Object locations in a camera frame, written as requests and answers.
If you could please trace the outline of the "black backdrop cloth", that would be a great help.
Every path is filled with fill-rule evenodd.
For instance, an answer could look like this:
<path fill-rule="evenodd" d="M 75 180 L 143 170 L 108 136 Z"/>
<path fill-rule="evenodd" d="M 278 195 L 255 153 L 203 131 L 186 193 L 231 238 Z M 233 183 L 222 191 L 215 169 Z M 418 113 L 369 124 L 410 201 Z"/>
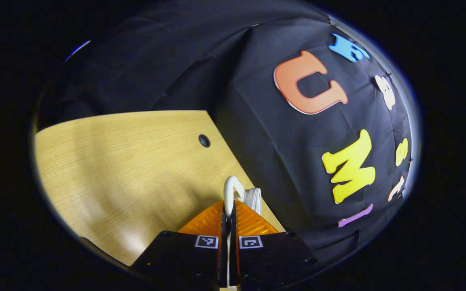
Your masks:
<path fill-rule="evenodd" d="M 284 227 L 345 257 L 341 240 L 358 231 L 365 246 L 409 197 L 420 138 L 396 65 L 328 14 L 299 0 L 157 0 L 67 57 L 38 131 L 205 110 Z"/>

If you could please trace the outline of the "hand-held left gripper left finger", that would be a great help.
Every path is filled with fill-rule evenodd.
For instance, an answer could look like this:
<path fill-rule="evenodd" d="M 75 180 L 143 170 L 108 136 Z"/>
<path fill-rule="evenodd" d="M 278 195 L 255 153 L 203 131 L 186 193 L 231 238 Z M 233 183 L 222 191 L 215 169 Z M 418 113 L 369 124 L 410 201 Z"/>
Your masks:
<path fill-rule="evenodd" d="M 220 289 L 226 286 L 221 254 L 224 201 L 206 208 L 177 232 L 162 231 L 131 269 L 162 289 Z"/>

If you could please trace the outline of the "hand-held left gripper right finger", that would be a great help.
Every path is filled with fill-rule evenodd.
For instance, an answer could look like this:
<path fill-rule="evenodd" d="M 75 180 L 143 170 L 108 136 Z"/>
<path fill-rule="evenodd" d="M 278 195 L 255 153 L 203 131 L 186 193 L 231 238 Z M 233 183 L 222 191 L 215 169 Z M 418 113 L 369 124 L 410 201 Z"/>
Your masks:
<path fill-rule="evenodd" d="M 318 272 L 318 259 L 294 232 L 279 232 L 236 200 L 231 214 L 230 284 L 241 291 L 282 290 Z"/>

